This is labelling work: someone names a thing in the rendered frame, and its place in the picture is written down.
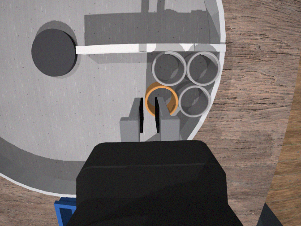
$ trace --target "wooden surface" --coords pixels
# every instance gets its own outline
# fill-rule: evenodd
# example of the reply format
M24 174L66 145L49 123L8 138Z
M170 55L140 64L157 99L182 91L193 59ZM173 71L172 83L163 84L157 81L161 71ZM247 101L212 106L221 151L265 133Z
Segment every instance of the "wooden surface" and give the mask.
M244 226L254 226L266 201L291 110L300 55L301 2L224 0L223 5L224 71L195 139L208 145L225 170L233 211ZM2 224L57 225L53 203L59 197L29 191L3 178L0 182Z
M292 109L266 203L283 226L301 222L301 56Z

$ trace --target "wooden table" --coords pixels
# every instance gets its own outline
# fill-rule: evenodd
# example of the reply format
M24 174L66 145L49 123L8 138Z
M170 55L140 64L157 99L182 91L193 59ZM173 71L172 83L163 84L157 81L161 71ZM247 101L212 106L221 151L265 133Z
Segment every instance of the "wooden table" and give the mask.
M56 92L60 92L61 87L58 84L61 80L58 78L58 83L51 87L48 86L50 84L48 79L52 78L43 77L42 79L33 63L28 63L31 61L32 37L43 24L57 20L71 26L77 44L84 45L84 22L81 15L108 13L113 10L124 13L139 12L141 1L137 0L129 4L124 0L119 5L104 1L103 4L101 2L94 4L93 1L85 3L66 1L59 5L59 10L54 1L48 5L36 4L28 7L7 1L3 1L2 5L1 16L5 19L1 19L1 26L6 27L7 30L6 33L1 34L2 56L6 56L6 58L1 61L2 77L0 81L2 86L0 92L1 104L5 104L6 107L8 107L7 104L10 104L11 114L6 116L6 112L1 113L0 127L7 127L7 130L2 131L1 137L20 148L24 146L24 149L32 150L34 154L38 150L37 138L29 136L29 134L30 130L40 128L35 128L34 123L36 122L27 115L33 111L36 116L41 115L42 118L42 115L44 117L48 112L40 111L39 104L43 104L43 102L33 103L29 108L30 100L27 99L27 94L39 95L40 89L48 89L49 94L41 96L42 101L49 104L60 104L62 108L65 107L66 102L64 100L52 102ZM188 11L198 7L198 4L193 1L187 5L186 10ZM271 185L288 122L300 54L298 42L300 42L301 22L298 21L298 18L300 18L301 7L300 2L270 0L235 3L225 0L223 5L227 44L224 71L213 106L195 139L204 141L222 165L227 175L229 205L245 226L252 226L256 225L258 221ZM181 11L181 5L172 1L166 2L165 8ZM63 78L68 80L69 84L65 95L72 93L81 95L83 93L82 90L76 90L74 77L85 83L88 90L92 92L94 86L89 85L89 82L81 74L96 74L101 70L111 70L112 74L116 74L118 66L123 64L124 60L126 62L134 61L134 67L138 74L139 70L145 67L145 63L142 63L143 59L139 56L142 57L142 55L135 55L133 58L129 58L126 54L121 54L120 59L102 56L103 61L108 60L106 57L109 57L109 61L112 63L103 65L100 69L97 68L99 65L96 62L89 58L79 57L74 71ZM6 76L12 74L13 71L16 74L13 73L12 76L18 75L18 77L12 79L12 83L6 82ZM30 79L35 79L37 82L31 83ZM103 85L103 83L92 84L96 84L97 88L101 88ZM11 89L4 90L3 87L11 87ZM13 102L4 102L7 96L13 96L12 90L23 96L24 100L15 98ZM25 115L16 118L14 124L7 123L4 116L13 118L16 115L14 112L18 112L17 106L24 106L22 110ZM65 128L64 125L53 123L59 114L60 112L57 112L51 116L52 122L41 119L45 126L51 127L53 134L56 134L55 131ZM76 119L84 122L85 119L80 117L81 112L76 112L76 114L78 115ZM18 130L20 126L27 126L28 130ZM88 131L89 125L85 127L83 130ZM81 133L75 128L69 128L66 132ZM12 140L12 137L17 137L17 134L22 135L19 137L24 137L24 133L28 136L23 140ZM45 130L41 130L40 135L47 137L46 142L42 143L45 147L50 147L49 140L56 139L53 134L48 136ZM51 148L60 150L63 145L64 142L58 142L57 146ZM91 149L89 145L94 146L92 143L88 144L87 149ZM52 152L50 157L55 158L55 152ZM1 203L5 203L2 208L16 210L13 213L4 211L4 221L9 219L11 224L22 222L24 225L22 219L26 216L27 219L31 219L32 225L40 225L41 221L45 219L41 214L54 214L52 205L54 200L58 199L57 197L27 192L25 188L12 186L12 183L7 180L1 181L3 184ZM43 198L44 203L47 204L43 204L43 208L34 217L28 216L31 208L35 205L41 206L40 198ZM16 207L13 200L21 202L21 204ZM29 200L35 204L30 205L30 208L26 204ZM45 221L47 224L50 221L55 223L56 216Z

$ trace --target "white bar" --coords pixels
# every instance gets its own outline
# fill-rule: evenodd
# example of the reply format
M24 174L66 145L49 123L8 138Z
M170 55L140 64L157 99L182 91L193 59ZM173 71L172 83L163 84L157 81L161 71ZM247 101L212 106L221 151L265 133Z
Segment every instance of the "white bar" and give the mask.
M225 52L225 44L194 44L194 43L149 43L149 44L115 44L76 46L76 54L107 54L107 53L138 53L138 52Z

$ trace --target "blue object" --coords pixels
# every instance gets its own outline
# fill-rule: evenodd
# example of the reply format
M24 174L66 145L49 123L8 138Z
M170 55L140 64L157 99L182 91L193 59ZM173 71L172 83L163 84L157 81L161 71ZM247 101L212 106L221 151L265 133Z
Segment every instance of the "blue object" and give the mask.
M59 226L66 226L76 210L76 198L61 197L60 201L54 202L54 208Z

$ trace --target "black object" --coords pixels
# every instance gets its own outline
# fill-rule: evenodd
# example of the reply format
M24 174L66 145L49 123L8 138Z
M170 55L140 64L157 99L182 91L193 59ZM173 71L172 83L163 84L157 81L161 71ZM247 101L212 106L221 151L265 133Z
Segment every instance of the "black object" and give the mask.
M159 107L157 97L155 97L155 120L156 120L157 133L159 133L160 132L160 107Z
M40 32L32 43L32 60L46 75L65 75L76 64L75 46L74 40L67 33L58 29L47 29Z
M67 226L242 226L202 141L101 143L77 176Z
M264 203L257 226L283 226L269 206Z
M140 118L140 133L143 133L144 114L143 114L143 98L142 97L141 97L140 105L139 105L139 118Z

